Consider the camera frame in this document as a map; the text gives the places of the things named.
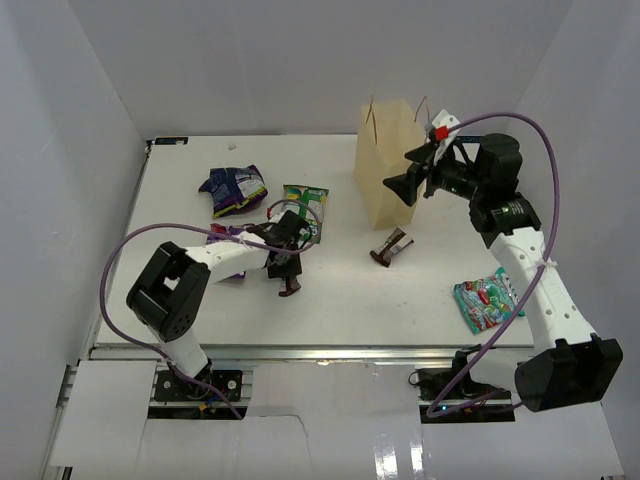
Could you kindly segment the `colourful red green candy bag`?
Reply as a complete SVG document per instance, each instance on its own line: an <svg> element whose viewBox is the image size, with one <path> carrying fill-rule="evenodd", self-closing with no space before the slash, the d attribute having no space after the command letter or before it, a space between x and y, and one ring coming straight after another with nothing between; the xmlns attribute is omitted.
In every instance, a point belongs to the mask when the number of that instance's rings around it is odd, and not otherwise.
<svg viewBox="0 0 640 480"><path fill-rule="evenodd" d="M455 284L452 295L464 322L473 334L502 324L519 301L503 267L490 276Z"/></svg>

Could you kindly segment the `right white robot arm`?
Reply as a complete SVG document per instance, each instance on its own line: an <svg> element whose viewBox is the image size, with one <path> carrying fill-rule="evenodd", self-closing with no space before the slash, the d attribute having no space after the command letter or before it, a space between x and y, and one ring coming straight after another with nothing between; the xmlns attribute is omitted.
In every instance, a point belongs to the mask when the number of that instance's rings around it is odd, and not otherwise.
<svg viewBox="0 0 640 480"><path fill-rule="evenodd" d="M531 412L600 401L623 359L619 342L601 338L581 314L550 258L552 239L517 190L522 166L519 142L492 133L479 140L475 159L457 160L459 144L441 130L406 153L406 172L384 179L406 205L436 190L469 202L469 217L487 249L506 270L516 291L514 314L525 312L534 356L495 348L493 340L460 350L451 380L431 402L431 418L446 415L439 404L451 390L472 399L487 385L516 394Z"/></svg>

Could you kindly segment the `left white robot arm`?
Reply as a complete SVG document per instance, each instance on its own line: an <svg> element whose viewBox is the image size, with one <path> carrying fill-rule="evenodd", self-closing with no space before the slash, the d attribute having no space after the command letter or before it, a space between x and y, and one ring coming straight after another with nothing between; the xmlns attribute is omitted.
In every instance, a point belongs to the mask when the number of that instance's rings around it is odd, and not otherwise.
<svg viewBox="0 0 640 480"><path fill-rule="evenodd" d="M156 249L126 304L179 371L176 384L188 398L202 398L211 387L210 360L193 332L208 285L261 269L270 278L294 284L302 273L297 252L311 239L309 223L285 210L273 221L250 225L236 235L220 233L209 244L181 248L165 242Z"/></svg>

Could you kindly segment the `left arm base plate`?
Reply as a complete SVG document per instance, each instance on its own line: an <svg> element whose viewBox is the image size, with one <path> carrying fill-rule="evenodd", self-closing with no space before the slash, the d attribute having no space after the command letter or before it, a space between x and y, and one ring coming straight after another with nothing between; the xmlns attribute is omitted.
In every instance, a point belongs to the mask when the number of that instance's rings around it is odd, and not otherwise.
<svg viewBox="0 0 640 480"><path fill-rule="evenodd" d="M230 402L242 397L243 372L241 370L213 370L200 379L222 393ZM172 369L157 373L152 399L156 402L199 402L207 407L216 403L224 404L219 395L210 388L193 384L182 379Z"/></svg>

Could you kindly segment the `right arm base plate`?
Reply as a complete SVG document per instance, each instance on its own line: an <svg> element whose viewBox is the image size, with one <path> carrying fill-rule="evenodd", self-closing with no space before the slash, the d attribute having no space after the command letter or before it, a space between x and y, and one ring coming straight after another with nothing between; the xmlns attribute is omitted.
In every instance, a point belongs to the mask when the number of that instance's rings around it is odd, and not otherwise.
<svg viewBox="0 0 640 480"><path fill-rule="evenodd" d="M419 392L419 411L423 425L429 424L479 424L514 422L515 413L512 410L512 396L510 392L494 394L496 388L479 384L471 380L463 380L457 384L438 404L436 410L446 412L452 407L470 401L477 397L492 394L489 399L476 402L473 406L437 418L427 415L428 407L454 377L451 368L422 368L414 370L407 381L411 387Z"/></svg>

